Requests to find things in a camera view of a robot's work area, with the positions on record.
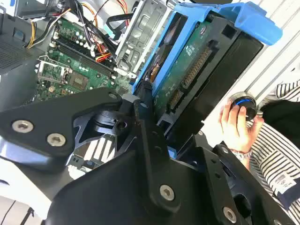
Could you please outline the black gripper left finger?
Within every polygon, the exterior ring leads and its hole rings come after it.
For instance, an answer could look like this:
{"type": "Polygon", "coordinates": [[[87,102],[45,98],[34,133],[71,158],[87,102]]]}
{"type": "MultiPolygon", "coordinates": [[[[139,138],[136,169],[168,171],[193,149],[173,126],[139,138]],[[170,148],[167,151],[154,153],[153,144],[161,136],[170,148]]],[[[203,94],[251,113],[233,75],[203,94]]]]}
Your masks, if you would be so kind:
{"type": "Polygon", "coordinates": [[[115,158],[133,151],[147,174],[154,173],[160,160],[170,159],[146,88],[132,103],[109,88],[99,88],[4,111],[0,155],[40,172],[58,173],[75,148],[108,132],[119,138],[115,158]]]}

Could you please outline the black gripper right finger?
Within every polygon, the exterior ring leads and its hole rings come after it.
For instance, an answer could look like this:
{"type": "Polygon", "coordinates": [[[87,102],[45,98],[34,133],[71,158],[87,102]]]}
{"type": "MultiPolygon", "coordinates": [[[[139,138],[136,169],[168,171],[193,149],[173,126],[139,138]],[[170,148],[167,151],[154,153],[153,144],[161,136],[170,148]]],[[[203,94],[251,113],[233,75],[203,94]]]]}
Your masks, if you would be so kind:
{"type": "Polygon", "coordinates": [[[223,145],[213,150],[201,146],[200,135],[192,136],[192,164],[204,176],[198,202],[209,225],[292,225],[253,175],[223,145]]]}

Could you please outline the person hand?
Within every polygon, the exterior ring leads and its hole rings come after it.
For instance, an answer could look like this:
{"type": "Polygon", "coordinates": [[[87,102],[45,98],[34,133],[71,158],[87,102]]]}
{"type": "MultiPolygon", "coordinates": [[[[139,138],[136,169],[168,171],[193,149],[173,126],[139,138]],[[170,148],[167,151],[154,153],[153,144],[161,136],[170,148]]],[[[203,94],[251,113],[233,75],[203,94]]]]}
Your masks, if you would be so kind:
{"type": "Polygon", "coordinates": [[[231,107],[231,104],[230,101],[227,102],[218,119],[223,141],[229,149],[246,154],[258,137],[264,120],[255,116],[253,124],[247,127],[246,108],[238,105],[231,107]]]}

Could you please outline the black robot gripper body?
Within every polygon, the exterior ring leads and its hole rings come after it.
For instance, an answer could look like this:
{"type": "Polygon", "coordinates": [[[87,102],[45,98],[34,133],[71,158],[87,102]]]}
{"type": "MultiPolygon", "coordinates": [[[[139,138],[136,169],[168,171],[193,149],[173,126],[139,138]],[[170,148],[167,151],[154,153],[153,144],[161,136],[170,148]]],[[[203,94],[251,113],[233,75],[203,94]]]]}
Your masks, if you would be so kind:
{"type": "Polygon", "coordinates": [[[48,225],[207,225],[192,158],[160,160],[147,174],[135,152],[66,185],[51,204],[48,225]]]}

